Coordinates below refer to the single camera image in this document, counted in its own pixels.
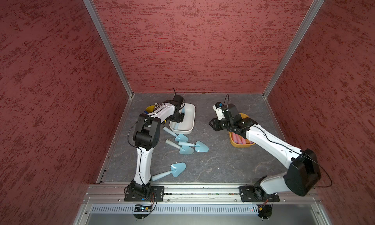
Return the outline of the yellow storage box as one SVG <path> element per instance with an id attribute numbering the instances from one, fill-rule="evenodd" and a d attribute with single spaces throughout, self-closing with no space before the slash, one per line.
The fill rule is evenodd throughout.
<path id="1" fill-rule="evenodd" d="M 229 139 L 231 145 L 237 148 L 247 148 L 255 145 L 254 142 L 245 138 L 245 129 L 243 129 L 243 124 L 241 123 L 239 126 L 234 125 L 229 128 Z"/>

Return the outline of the white storage box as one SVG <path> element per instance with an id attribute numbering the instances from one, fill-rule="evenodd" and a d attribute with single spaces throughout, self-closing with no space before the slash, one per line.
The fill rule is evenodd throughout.
<path id="1" fill-rule="evenodd" d="M 196 108 L 193 104 L 185 105 L 185 116 L 181 123 L 170 122 L 170 129 L 176 134 L 190 134 L 194 128 Z"/>

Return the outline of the light blue shovel back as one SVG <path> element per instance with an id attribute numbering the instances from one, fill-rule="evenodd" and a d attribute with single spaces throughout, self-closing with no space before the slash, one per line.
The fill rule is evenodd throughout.
<path id="1" fill-rule="evenodd" d="M 175 138 L 174 140 L 176 142 L 188 142 L 188 137 L 183 134 L 176 134 L 167 127 L 164 127 L 163 130 L 172 135 Z"/>

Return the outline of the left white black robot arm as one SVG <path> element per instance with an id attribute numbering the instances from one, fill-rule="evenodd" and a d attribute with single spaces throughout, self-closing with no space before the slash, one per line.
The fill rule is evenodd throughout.
<path id="1" fill-rule="evenodd" d="M 180 95 L 173 95 L 173 99 L 166 100 L 150 113 L 139 115 L 133 125 L 132 147 L 137 150 L 137 165 L 134 179 L 130 183 L 130 191 L 137 198 L 145 200 L 151 194 L 151 159 L 154 148 L 160 139 L 161 125 L 163 121 L 182 122 L 184 114 L 181 112 L 185 99 Z"/>

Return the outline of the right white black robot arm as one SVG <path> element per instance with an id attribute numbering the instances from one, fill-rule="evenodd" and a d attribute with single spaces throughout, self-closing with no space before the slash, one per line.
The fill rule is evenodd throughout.
<path id="1" fill-rule="evenodd" d="M 290 191 L 305 196 L 321 179 L 316 154 L 301 150 L 274 136 L 251 118 L 242 118 L 234 104 L 213 105 L 217 117 L 209 124 L 214 131 L 226 130 L 255 143 L 279 160 L 286 173 L 265 176 L 254 185 L 258 200 L 279 192 Z"/>

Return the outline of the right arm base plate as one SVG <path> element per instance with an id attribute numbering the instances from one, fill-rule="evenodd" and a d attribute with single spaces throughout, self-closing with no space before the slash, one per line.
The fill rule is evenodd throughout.
<path id="1" fill-rule="evenodd" d="M 278 195 L 276 195 L 275 193 L 267 194 L 261 187 L 241 186 L 238 189 L 242 202 L 280 202 L 280 198 Z"/>

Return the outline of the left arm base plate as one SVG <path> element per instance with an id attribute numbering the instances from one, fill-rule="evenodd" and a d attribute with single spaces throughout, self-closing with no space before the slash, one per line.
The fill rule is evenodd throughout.
<path id="1" fill-rule="evenodd" d="M 125 202 L 162 202 L 164 186 L 141 186 L 140 188 L 128 185 L 124 189 Z"/>

